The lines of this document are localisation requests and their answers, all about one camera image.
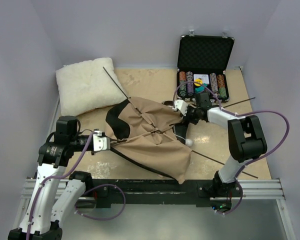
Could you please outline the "tan fabric pet tent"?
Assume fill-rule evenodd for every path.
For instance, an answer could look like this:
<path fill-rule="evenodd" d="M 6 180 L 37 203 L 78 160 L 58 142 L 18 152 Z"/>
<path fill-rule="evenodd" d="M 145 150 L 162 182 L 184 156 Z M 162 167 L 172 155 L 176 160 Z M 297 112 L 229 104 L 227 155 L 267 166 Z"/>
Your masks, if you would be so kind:
<path fill-rule="evenodd" d="M 183 184 L 192 150 L 179 141 L 173 128 L 179 113 L 162 103 L 130 97 L 112 107 L 105 117 L 111 151 L 130 163 Z"/>

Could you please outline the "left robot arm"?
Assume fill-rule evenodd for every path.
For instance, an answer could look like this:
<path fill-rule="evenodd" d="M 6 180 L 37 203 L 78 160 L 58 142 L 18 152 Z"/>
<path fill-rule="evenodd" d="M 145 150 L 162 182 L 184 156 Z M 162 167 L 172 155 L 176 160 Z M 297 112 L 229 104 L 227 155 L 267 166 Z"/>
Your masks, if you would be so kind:
<path fill-rule="evenodd" d="M 90 173 L 75 169 L 87 151 L 108 151 L 112 140 L 98 129 L 81 135 L 75 116 L 61 116 L 39 148 L 36 181 L 29 205 L 10 240 L 60 240 L 63 224 L 81 196 L 94 190 Z"/>

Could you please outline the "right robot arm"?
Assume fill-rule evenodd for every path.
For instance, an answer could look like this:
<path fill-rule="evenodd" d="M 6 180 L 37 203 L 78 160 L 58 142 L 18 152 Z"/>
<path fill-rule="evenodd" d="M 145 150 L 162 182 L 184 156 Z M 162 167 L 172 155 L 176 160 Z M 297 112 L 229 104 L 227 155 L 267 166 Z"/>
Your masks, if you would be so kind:
<path fill-rule="evenodd" d="M 195 96 L 195 106 L 184 100 L 173 102 L 185 122 L 199 121 L 216 124 L 227 130 L 230 156 L 218 170 L 205 191 L 212 197 L 223 197 L 236 187 L 236 180 L 250 160 L 256 160 L 268 150 L 259 118 L 256 115 L 239 116 L 213 105 L 206 92 Z"/>

